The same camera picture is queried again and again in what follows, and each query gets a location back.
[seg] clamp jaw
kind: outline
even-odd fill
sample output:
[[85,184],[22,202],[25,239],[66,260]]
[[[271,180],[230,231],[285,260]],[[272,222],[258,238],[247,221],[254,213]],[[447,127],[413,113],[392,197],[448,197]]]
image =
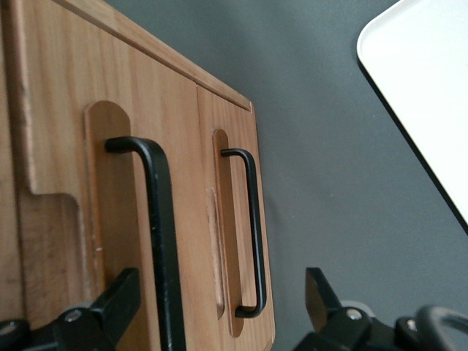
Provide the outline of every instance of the clamp jaw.
[[87,309],[69,309],[35,331],[26,320],[0,322],[0,351],[114,351],[139,308],[138,269],[125,268]]
[[315,332],[295,351],[456,351],[443,327],[468,333],[468,317],[434,306],[387,326],[365,311],[342,306],[319,268],[306,269],[306,307]]

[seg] wooden panel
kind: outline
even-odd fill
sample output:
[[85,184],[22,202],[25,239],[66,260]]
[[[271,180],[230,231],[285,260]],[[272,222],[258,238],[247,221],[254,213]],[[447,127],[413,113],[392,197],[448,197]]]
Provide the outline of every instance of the wooden panel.
[[221,150],[227,148],[229,148],[229,140],[225,131],[216,130],[213,134],[213,149],[216,193],[218,194],[219,232],[211,232],[211,240],[220,243],[219,251],[222,253],[223,264],[215,265],[215,269],[224,269],[224,274],[220,275],[224,277],[225,287],[220,290],[226,292],[231,335],[238,337],[241,335],[244,319],[235,317],[235,309],[242,304],[242,291],[231,166],[229,158],[221,156]]
[[[69,239],[64,242],[63,234],[54,230],[48,240],[54,242],[58,252],[67,254],[58,256],[60,262],[45,260],[45,264],[64,267],[70,252],[72,257],[79,254],[81,267],[85,268],[83,284],[89,285],[91,297],[104,286],[102,280],[94,278],[104,274],[99,258],[101,243],[92,235],[97,223],[92,220],[83,111],[92,102],[115,102],[127,112],[132,135],[157,141],[167,155],[187,347],[223,350],[213,303],[216,294],[195,83],[51,0],[11,0],[10,10],[15,40],[11,50],[19,68],[18,109],[13,118],[15,135],[23,146],[27,185],[36,197],[68,194],[78,213],[78,230],[71,232],[70,238],[75,244],[67,246]],[[133,157],[133,162],[135,179],[144,179],[140,160]],[[151,243],[148,214],[144,211],[144,182],[135,184],[135,193],[141,257],[143,266],[150,266],[145,259],[151,256]],[[22,211],[21,221],[33,215]],[[30,233],[22,229],[21,235],[35,238],[39,233],[31,228]],[[42,259],[46,251],[42,246],[28,260]],[[31,273],[34,272],[24,272],[25,276]],[[152,269],[143,269],[140,278],[145,290],[154,286]],[[63,305],[61,296],[48,294],[44,298],[61,301],[50,303],[58,313],[56,305]],[[156,331],[156,299],[146,299],[146,308],[148,329]],[[151,350],[157,350],[158,334],[151,332],[149,339]]]
[[[229,137],[230,148],[244,148],[252,154],[257,163],[257,178],[259,180],[260,215],[262,217],[261,228],[263,234],[263,251],[265,254],[265,274],[267,277],[267,304],[260,316],[253,319],[244,319],[244,328],[238,338],[230,335],[228,313],[224,313],[219,320],[219,332],[222,335],[223,343],[221,350],[269,350],[273,344],[275,330],[262,184],[260,181],[257,129],[255,126],[254,114],[219,98],[203,87],[198,87],[198,103],[206,189],[217,189],[218,187],[214,174],[215,156],[213,154],[214,148],[212,144],[213,134],[217,129],[222,129],[226,132]],[[256,294],[245,167],[239,157],[231,157],[230,164],[233,184],[235,228],[238,242],[237,249],[241,274],[242,304],[244,306],[254,306],[256,303]]]
[[13,16],[15,4],[2,2],[6,4],[9,6],[2,7],[1,15],[7,33],[4,44],[21,247],[22,272],[18,276],[24,280],[25,317],[32,328],[38,328],[68,306],[91,300],[97,294],[97,284],[92,256],[86,259],[91,238],[86,243],[81,235],[89,228],[86,203],[79,206],[67,192],[33,195],[30,190],[26,146],[31,145],[24,117],[31,111],[29,92],[23,84],[26,70],[21,69],[25,56],[20,52],[23,32],[18,27],[22,18]]
[[23,317],[23,287],[0,21],[0,320]]
[[162,41],[141,29],[127,17],[101,0],[54,0],[79,16],[89,20],[107,33],[118,37],[146,55],[174,69],[209,91],[250,110],[250,101],[213,75],[176,52]]
[[[85,111],[89,183],[97,257],[102,261],[105,287],[127,267],[150,269],[152,257],[142,260],[137,197],[131,154],[109,154],[104,142],[110,137],[131,135],[128,115],[109,101],[95,102]],[[154,289],[141,284],[141,307],[118,344],[119,350],[148,350],[146,301]]]

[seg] gray backdrop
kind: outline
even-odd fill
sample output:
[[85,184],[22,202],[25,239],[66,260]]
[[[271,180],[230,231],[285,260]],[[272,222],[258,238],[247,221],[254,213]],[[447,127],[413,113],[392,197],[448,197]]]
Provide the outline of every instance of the gray backdrop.
[[394,0],[107,2],[256,107],[274,350],[312,328],[308,266],[386,323],[468,313],[467,234],[358,67],[359,33]]

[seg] cabinet handle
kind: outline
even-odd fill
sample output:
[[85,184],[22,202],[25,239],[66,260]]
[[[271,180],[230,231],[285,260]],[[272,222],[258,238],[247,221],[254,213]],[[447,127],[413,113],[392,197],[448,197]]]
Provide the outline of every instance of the cabinet handle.
[[107,152],[122,154],[134,151],[143,162],[161,350],[184,351],[186,344],[181,280],[166,155],[157,143],[139,137],[114,137],[107,139],[104,145]]
[[263,259],[262,230],[260,226],[260,204],[258,200],[257,171],[252,154],[241,148],[221,150],[221,156],[240,156],[246,167],[247,192],[249,196],[250,231],[252,233],[252,250],[254,252],[255,290],[257,304],[254,307],[239,306],[235,309],[237,318],[254,318],[266,305],[265,262]]

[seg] white tray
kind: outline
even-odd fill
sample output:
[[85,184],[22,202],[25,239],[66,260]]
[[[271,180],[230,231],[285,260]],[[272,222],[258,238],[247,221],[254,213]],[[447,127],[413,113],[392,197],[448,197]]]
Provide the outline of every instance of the white tray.
[[358,56],[468,222],[468,0],[401,0]]

